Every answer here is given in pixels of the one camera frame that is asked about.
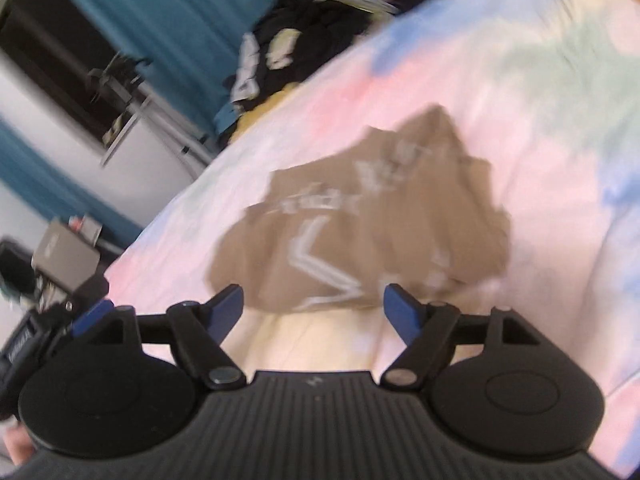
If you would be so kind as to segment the person's hand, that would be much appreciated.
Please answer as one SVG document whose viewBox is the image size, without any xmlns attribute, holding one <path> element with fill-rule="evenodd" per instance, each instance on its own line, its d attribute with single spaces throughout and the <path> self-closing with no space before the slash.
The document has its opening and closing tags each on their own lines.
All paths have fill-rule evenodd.
<svg viewBox="0 0 640 480">
<path fill-rule="evenodd" d="M 29 437 L 26 427 L 21 422 L 16 422 L 13 426 L 6 428 L 3 442 L 15 466 L 24 464 L 35 453 L 32 438 Z"/>
</svg>

